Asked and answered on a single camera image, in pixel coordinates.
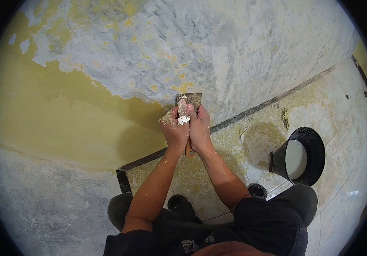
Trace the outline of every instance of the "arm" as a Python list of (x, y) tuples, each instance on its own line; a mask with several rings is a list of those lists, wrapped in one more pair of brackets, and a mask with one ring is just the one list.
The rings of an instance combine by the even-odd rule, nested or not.
[(241, 179), (227, 166), (222, 157), (215, 152), (210, 136), (210, 117), (201, 105), (196, 115), (192, 105), (188, 105), (191, 117), (189, 136), (192, 149), (197, 152), (211, 179), (218, 197), (234, 214), (237, 203), (244, 197), (251, 197)]
[[(187, 115), (186, 103), (180, 105), (179, 112)], [(177, 114), (178, 108), (174, 107), (159, 120), (168, 148), (132, 199), (125, 216), (123, 233), (137, 229), (152, 231), (152, 223), (165, 203), (176, 164), (189, 138), (189, 124), (179, 125)]]

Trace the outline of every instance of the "putty knife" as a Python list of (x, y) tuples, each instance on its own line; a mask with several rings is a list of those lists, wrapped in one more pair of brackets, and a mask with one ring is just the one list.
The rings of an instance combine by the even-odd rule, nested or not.
[[(202, 93), (177, 94), (175, 96), (175, 105), (178, 105), (178, 102), (181, 99), (184, 99), (186, 101), (186, 104), (192, 104), (196, 114), (198, 114), (199, 106), (201, 105)], [(192, 150), (191, 144), (192, 144), (191, 139), (189, 139), (185, 147), (185, 156), (187, 158), (193, 158), (195, 156), (195, 151)]]

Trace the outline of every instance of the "tile floor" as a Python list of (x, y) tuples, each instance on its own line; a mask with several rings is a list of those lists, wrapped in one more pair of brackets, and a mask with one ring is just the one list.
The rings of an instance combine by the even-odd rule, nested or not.
[[(269, 173), (269, 153), (301, 126), (320, 134), (326, 162), (322, 176), (313, 185), (319, 203), (308, 227), (306, 255), (337, 255), (367, 204), (367, 98), (363, 86), (349, 59), (312, 84), (211, 135), (216, 151), (232, 171), (245, 185), (263, 185), (269, 199), (291, 186), (283, 177)], [(127, 171), (133, 193), (158, 161)], [(166, 201), (174, 194), (186, 196), (204, 223), (233, 220), (199, 157), (181, 158)]]

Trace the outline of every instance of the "paint chip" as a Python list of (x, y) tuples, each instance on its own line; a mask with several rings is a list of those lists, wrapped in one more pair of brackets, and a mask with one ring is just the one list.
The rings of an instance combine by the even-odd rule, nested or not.
[(184, 123), (189, 122), (190, 117), (189, 116), (181, 116), (178, 118), (178, 123), (180, 125), (184, 125)]
[(24, 54), (28, 51), (28, 47), (30, 46), (30, 39), (22, 41), (20, 44), (21, 53)]
[(15, 43), (15, 39), (17, 38), (17, 35), (14, 33), (12, 34), (12, 36), (10, 37), (10, 40), (8, 41), (8, 43), (10, 45), (13, 45)]

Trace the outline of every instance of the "hand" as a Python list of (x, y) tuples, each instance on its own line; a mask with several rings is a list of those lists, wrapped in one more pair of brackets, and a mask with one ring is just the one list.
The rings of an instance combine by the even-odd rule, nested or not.
[(208, 150), (215, 151), (211, 142), (210, 117), (203, 105), (199, 106), (198, 115), (191, 104), (188, 104), (188, 115), (191, 117), (189, 121), (189, 137), (191, 138), (191, 147), (202, 155)]
[(158, 122), (168, 144), (168, 149), (181, 154), (185, 151), (189, 139), (189, 123), (184, 122), (183, 125), (178, 123), (178, 112), (180, 116), (188, 116), (188, 107), (185, 100), (180, 100), (178, 105), (179, 109), (174, 106)]

